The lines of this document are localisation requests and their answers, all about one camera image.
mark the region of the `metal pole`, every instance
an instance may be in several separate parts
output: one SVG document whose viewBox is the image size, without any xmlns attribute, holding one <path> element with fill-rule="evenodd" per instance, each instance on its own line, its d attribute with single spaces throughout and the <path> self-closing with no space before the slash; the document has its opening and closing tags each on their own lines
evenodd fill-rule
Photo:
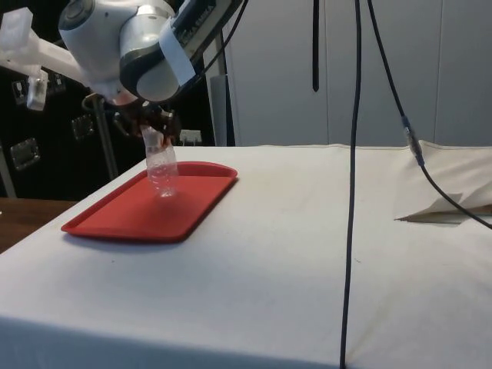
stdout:
<svg viewBox="0 0 492 369">
<path fill-rule="evenodd" d="M 101 138 L 102 150 L 105 153 L 106 166 L 108 167 L 109 179 L 118 177 L 118 166 L 116 165 L 115 152 L 113 151 L 113 144 L 111 143 L 111 136 L 109 134 L 109 127 L 106 121 L 104 111 L 104 101 L 97 95 L 92 99 L 94 105 L 95 119 L 98 124 L 99 137 Z"/>
<path fill-rule="evenodd" d="M 0 180 L 2 180 L 7 192 L 7 196 L 10 198 L 17 198 L 15 193 L 14 183 L 12 182 L 12 177 L 10 176 L 10 171 L 7 166 L 7 161 L 5 160 L 5 154 L 3 152 L 2 142 L 0 141 Z"/>
</svg>

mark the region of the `cable connector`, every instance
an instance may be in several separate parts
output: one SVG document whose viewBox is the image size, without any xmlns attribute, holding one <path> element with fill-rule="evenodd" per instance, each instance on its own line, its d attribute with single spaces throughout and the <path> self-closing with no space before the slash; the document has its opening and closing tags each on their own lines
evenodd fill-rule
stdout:
<svg viewBox="0 0 492 369">
<path fill-rule="evenodd" d="M 423 167 L 425 165 L 425 161 L 424 156 L 422 155 L 422 147 L 417 140 L 417 137 L 415 137 L 415 132 L 406 115 L 401 117 L 401 122 L 403 123 L 404 132 L 407 136 L 408 147 L 412 151 L 412 154 L 414 154 L 415 159 L 417 159 L 417 163 L 419 164 L 419 166 Z"/>
</svg>

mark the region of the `red tray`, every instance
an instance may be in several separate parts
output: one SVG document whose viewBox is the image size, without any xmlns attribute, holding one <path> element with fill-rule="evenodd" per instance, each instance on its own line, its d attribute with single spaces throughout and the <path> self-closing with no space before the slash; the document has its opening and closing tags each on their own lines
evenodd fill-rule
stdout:
<svg viewBox="0 0 492 369">
<path fill-rule="evenodd" d="M 77 236 L 160 243 L 185 240 L 237 180 L 223 165 L 178 163 L 177 193 L 159 198 L 146 171 L 73 218 L 62 231 Z"/>
</svg>

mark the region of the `table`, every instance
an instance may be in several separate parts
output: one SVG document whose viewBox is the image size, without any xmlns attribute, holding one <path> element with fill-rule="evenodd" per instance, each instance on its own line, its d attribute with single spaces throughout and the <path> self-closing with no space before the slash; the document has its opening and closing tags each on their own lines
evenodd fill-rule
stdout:
<svg viewBox="0 0 492 369">
<path fill-rule="evenodd" d="M 337 367 L 349 150 L 177 155 L 240 178 L 183 244 L 60 232 L 141 163 L 0 256 L 3 367 Z M 349 367 L 492 367 L 492 235 L 473 222 L 393 221 L 410 160 L 406 149 L 357 151 Z"/>
<path fill-rule="evenodd" d="M 0 198 L 0 254 L 76 202 Z"/>
</svg>

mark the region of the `black handle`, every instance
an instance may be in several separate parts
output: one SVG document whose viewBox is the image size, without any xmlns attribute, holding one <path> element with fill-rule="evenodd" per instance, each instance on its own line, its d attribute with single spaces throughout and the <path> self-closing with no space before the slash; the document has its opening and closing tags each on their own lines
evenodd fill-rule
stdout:
<svg viewBox="0 0 492 369">
<path fill-rule="evenodd" d="M 313 90 L 320 89 L 320 0 L 313 0 Z"/>
</svg>

